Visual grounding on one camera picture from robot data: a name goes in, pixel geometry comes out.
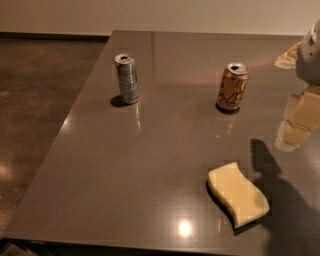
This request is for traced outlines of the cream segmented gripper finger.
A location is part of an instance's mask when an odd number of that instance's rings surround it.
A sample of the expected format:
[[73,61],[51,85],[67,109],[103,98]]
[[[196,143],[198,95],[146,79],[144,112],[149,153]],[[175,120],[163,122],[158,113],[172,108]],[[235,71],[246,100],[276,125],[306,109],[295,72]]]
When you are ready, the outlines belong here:
[[288,98],[275,146],[282,152],[300,147],[320,126],[320,87],[309,85]]

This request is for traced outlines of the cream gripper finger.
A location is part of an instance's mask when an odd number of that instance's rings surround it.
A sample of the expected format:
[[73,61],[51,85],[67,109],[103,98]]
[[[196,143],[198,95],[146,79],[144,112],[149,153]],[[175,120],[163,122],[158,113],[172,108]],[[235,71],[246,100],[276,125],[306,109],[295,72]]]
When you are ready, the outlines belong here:
[[285,53],[277,58],[275,61],[275,66],[281,69],[295,69],[298,50],[301,46],[301,43],[293,45]]

